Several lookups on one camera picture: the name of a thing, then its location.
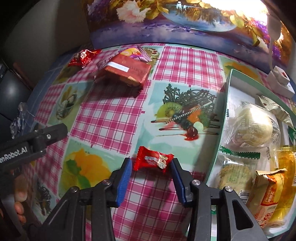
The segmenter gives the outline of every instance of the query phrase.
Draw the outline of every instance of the red candy wrapper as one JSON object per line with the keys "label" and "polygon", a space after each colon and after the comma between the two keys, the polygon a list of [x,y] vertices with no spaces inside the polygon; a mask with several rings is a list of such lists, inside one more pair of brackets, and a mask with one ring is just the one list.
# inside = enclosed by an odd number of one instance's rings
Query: red candy wrapper
{"label": "red candy wrapper", "polygon": [[173,154],[167,155],[140,146],[133,169],[134,171],[138,171],[141,167],[159,167],[165,173],[168,164],[173,158]]}
{"label": "red candy wrapper", "polygon": [[101,49],[89,51],[88,49],[81,50],[77,53],[74,58],[70,61],[68,66],[80,66],[82,69],[87,66],[98,53],[101,52]]}

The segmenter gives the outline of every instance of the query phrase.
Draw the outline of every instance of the gray wall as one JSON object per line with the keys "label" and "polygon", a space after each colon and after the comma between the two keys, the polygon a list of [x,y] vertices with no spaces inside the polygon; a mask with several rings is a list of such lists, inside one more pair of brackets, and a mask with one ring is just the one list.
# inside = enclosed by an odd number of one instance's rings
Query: gray wall
{"label": "gray wall", "polygon": [[89,41],[80,0],[41,0],[16,24],[2,53],[37,83],[60,54]]}

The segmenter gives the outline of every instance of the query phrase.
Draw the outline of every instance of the printed green leaf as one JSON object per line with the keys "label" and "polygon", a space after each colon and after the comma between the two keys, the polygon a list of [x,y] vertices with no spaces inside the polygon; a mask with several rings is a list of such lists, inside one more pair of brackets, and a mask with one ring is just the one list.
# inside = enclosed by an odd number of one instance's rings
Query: printed green leaf
{"label": "printed green leaf", "polygon": [[81,168],[77,166],[75,160],[66,161],[66,165],[67,165],[68,170],[74,175],[78,175],[79,172],[81,171]]}
{"label": "printed green leaf", "polygon": [[85,176],[81,176],[80,174],[78,174],[77,178],[82,189],[91,187],[89,180]]}

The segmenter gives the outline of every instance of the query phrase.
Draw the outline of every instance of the metal bolt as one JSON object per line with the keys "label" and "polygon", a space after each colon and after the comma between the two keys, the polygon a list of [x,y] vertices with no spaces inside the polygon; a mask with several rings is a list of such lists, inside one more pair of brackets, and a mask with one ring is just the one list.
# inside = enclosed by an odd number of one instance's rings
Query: metal bolt
{"label": "metal bolt", "polygon": [[192,181],[192,184],[193,184],[194,186],[198,186],[198,185],[200,185],[200,181],[199,181],[199,180],[193,180],[193,181]]}
{"label": "metal bolt", "polygon": [[233,188],[231,186],[225,186],[225,190],[227,192],[232,192],[233,191]]}
{"label": "metal bolt", "polygon": [[74,186],[74,187],[70,187],[71,192],[77,192],[78,191],[78,187]]}
{"label": "metal bolt", "polygon": [[105,180],[103,180],[102,183],[103,183],[104,185],[110,185],[110,184],[111,184],[111,182],[109,181],[109,179],[105,179]]}

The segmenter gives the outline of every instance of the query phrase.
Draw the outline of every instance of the bright light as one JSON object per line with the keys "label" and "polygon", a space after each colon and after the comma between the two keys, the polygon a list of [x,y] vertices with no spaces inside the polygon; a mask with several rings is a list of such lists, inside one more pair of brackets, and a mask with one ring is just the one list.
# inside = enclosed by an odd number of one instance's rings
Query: bright light
{"label": "bright light", "polygon": [[238,14],[244,13],[246,17],[267,23],[267,8],[260,0],[202,0],[212,7],[220,10],[235,10]]}

